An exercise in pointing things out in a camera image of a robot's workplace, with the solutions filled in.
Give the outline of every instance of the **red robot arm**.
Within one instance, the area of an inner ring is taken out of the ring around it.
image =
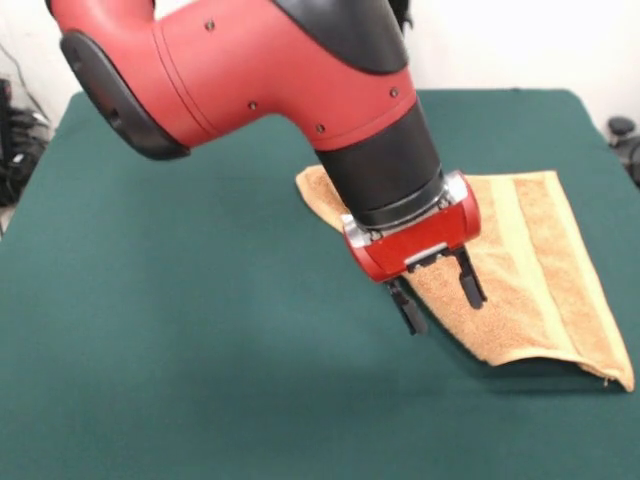
[[[82,88],[141,155],[185,157],[282,115],[349,209],[354,258],[399,306],[398,277],[447,254],[470,303],[486,300],[464,250],[478,206],[461,173],[442,172],[387,0],[199,0],[158,21],[153,0],[47,5]]]

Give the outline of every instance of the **towel fold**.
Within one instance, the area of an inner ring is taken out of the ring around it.
[[[534,357],[574,362],[633,391],[627,349],[556,173],[467,179],[482,217],[482,233],[467,248],[489,300],[481,310],[468,305],[453,258],[405,274],[417,295],[492,366]],[[299,173],[296,185],[313,212],[342,230],[347,209],[322,166]]]

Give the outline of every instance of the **cable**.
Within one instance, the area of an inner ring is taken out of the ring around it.
[[[2,43],[0,43],[0,51],[16,67],[16,71],[18,72],[18,79],[20,80],[22,88],[24,89],[25,93],[27,94],[27,97],[29,97],[29,100],[31,100],[33,105],[36,107],[36,109],[39,111],[39,113],[45,118],[45,120],[47,122],[49,122],[50,121],[49,117],[47,117],[47,114],[44,112],[44,109],[42,108],[40,103],[38,103],[38,101],[33,97],[33,95],[31,95],[31,92],[29,91],[29,88],[27,87],[27,82],[25,81],[24,75],[22,74],[22,68],[20,67],[20,62],[18,62],[18,60],[16,60],[16,58],[13,55],[11,55],[11,53],[9,53],[9,51],[5,48],[4,45],[2,45]]]

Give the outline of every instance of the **green table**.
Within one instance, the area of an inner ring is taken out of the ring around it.
[[[447,170],[556,169],[638,368],[640,193],[565,91],[421,92]],[[640,397],[411,338],[268,118],[158,164],[73,98],[0,243],[0,478],[637,479]]]

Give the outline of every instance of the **white wall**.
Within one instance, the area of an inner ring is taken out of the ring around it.
[[[186,3],[158,0],[158,15]],[[614,114],[640,123],[639,0],[412,5],[416,26],[406,40],[418,87],[568,88],[601,130]],[[54,122],[79,89],[58,39],[44,0],[0,0],[0,42],[19,57],[32,93]],[[0,72],[13,72],[1,54]]]

